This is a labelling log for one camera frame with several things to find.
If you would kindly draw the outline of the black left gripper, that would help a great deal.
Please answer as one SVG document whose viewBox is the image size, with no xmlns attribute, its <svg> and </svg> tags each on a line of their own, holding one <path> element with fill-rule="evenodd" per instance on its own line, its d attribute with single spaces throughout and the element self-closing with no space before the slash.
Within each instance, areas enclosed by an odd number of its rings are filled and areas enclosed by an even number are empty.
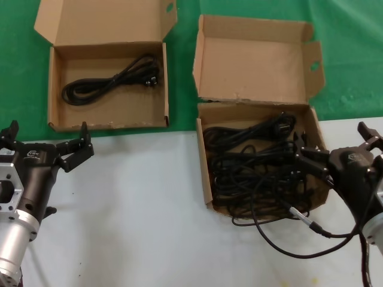
<svg viewBox="0 0 383 287">
<path fill-rule="evenodd" d="M 1 148 L 14 148 L 17 153 L 16 170 L 23 185 L 17 205 L 37 220 L 42 220 L 48 205 L 51 189 L 56 182 L 59 167 L 72 171 L 94 155 L 91 135 L 84 121 L 77 139 L 50 143 L 22 143 L 16 140 L 19 131 L 17 120 L 1 130 Z"/>
</svg>

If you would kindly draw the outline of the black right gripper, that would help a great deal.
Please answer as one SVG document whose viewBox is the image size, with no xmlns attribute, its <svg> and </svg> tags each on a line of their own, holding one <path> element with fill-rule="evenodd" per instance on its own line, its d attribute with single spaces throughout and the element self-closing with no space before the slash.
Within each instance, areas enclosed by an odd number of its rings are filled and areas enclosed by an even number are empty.
<svg viewBox="0 0 383 287">
<path fill-rule="evenodd" d="M 382 160 L 375 160 L 367 150 L 383 150 L 382 136 L 359 122 L 357 131 L 364 139 L 359 146 L 325 149 L 306 146 L 306 133 L 293 134 L 294 163 L 305 174 L 318 179 L 333 179 L 335 191 L 350 209 L 355 221 L 366 224 L 382 213 L 382 204 L 372 194 L 382 180 Z"/>
</svg>

